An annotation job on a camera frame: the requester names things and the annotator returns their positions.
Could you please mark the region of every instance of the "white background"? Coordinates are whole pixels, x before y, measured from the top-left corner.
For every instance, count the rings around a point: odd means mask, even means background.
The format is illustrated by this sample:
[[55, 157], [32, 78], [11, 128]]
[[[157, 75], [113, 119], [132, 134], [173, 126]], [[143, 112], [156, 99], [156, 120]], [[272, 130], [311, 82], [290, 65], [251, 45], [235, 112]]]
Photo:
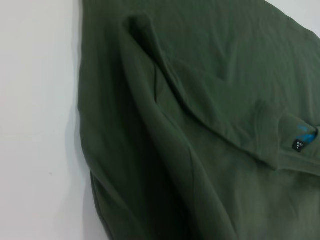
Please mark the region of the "white background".
[[[269, 0], [320, 36], [320, 2]], [[81, 150], [79, 0], [0, 0], [0, 240], [106, 240]]]

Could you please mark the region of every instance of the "green shirt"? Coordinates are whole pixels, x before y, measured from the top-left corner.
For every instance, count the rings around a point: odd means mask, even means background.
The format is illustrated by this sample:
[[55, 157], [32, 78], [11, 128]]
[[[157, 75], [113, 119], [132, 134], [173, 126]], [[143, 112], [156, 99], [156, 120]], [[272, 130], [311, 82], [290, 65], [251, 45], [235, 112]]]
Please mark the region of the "green shirt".
[[264, 0], [83, 0], [78, 108], [114, 240], [318, 240], [320, 40]]

